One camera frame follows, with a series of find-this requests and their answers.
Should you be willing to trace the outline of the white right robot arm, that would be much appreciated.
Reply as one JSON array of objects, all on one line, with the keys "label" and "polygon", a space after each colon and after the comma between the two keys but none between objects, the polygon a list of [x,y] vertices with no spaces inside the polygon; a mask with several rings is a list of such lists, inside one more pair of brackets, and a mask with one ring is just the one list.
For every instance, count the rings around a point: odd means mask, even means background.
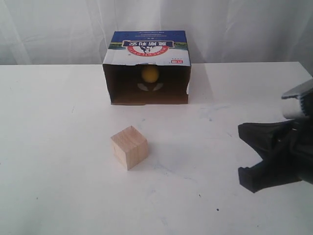
[{"label": "white right robot arm", "polygon": [[238,126],[240,139],[262,158],[252,167],[238,169],[240,185],[253,193],[300,181],[313,182],[313,81],[283,93],[281,100],[286,121]]}]

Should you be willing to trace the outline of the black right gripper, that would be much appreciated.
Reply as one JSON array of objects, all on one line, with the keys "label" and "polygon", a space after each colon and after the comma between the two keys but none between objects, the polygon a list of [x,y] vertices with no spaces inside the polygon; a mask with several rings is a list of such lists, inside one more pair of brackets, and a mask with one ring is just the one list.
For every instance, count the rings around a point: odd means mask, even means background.
[{"label": "black right gripper", "polygon": [[262,159],[238,168],[239,183],[256,193],[299,181],[313,183],[313,91],[287,92],[285,121],[238,125],[239,138]]}]

